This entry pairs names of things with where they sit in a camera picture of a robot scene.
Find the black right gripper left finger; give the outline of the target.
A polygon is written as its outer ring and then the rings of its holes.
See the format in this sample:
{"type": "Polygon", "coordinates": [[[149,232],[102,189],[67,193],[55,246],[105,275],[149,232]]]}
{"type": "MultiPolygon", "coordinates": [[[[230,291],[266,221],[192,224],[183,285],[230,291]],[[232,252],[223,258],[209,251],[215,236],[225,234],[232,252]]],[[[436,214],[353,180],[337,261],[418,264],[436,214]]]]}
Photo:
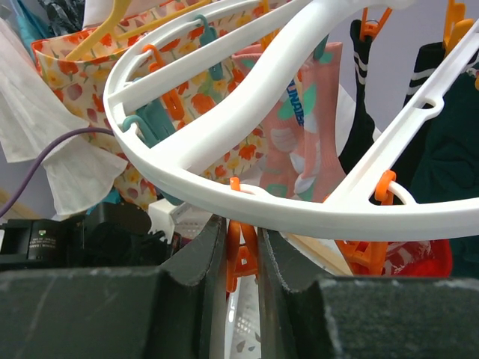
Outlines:
{"type": "Polygon", "coordinates": [[[226,220],[160,266],[1,275],[3,358],[223,358],[226,220]]]}

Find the red white striped sock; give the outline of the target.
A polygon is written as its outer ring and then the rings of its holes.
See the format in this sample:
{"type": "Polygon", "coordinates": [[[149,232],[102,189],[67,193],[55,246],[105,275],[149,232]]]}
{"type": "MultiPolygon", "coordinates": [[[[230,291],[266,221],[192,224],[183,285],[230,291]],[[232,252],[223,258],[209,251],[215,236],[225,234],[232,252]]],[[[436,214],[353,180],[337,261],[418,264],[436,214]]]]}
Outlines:
{"type": "Polygon", "coordinates": [[[389,242],[382,274],[385,276],[448,277],[453,268],[447,239],[389,242]]]}

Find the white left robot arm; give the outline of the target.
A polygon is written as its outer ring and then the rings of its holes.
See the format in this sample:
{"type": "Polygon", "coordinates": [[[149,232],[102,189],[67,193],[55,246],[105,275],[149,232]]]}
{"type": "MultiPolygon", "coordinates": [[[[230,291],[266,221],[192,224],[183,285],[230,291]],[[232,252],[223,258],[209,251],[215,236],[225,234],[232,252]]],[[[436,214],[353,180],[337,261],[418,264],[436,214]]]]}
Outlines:
{"type": "Polygon", "coordinates": [[[101,203],[63,221],[9,220],[1,270],[159,266],[180,241],[150,228],[149,215],[131,203],[101,203]]]}

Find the white round sock hanger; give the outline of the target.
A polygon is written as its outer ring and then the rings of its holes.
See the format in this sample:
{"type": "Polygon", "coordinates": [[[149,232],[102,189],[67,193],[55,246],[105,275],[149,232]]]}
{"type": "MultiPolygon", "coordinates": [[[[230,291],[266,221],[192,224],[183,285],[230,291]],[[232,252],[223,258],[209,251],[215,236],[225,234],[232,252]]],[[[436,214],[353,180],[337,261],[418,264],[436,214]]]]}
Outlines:
{"type": "Polygon", "coordinates": [[[287,86],[303,70],[326,34],[368,1],[290,1],[140,79],[132,74],[158,49],[201,19],[220,19],[248,6],[218,1],[159,26],[114,65],[104,106],[127,158],[165,193],[238,221],[320,239],[409,242],[478,233],[478,199],[419,204],[403,187],[394,206],[370,196],[381,175],[425,123],[443,109],[443,97],[478,50],[471,29],[420,87],[359,163],[344,171],[338,158],[335,112],[338,83],[306,73],[305,123],[298,124],[287,86]],[[232,57],[245,78],[218,105],[158,144],[126,118],[176,86],[232,57]],[[265,126],[268,153],[259,186],[239,191],[202,173],[258,125],[265,126]]]}

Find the orange clothespin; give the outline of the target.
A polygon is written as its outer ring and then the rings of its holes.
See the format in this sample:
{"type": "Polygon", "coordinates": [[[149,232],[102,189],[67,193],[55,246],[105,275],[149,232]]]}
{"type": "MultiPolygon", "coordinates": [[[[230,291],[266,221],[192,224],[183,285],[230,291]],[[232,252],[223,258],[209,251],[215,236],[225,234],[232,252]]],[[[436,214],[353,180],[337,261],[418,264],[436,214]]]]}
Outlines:
{"type": "MultiPolygon", "coordinates": [[[[388,189],[396,180],[396,173],[386,170],[374,192],[374,199],[381,205],[392,205],[394,194],[388,189]]],[[[388,242],[335,240],[341,255],[353,274],[380,276],[384,269],[388,242]]]]}
{"type": "Polygon", "coordinates": [[[257,275],[257,233],[246,223],[230,220],[226,236],[227,277],[226,290],[232,293],[240,277],[257,275]]]}

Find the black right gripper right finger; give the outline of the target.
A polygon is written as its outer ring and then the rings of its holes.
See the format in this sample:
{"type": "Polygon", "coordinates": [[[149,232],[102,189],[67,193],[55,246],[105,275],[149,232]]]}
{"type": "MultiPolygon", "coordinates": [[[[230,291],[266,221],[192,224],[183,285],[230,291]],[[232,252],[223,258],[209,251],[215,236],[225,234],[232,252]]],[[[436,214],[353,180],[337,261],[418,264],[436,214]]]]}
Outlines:
{"type": "Polygon", "coordinates": [[[476,358],[478,281],[323,271],[258,233],[263,358],[476,358]]]}

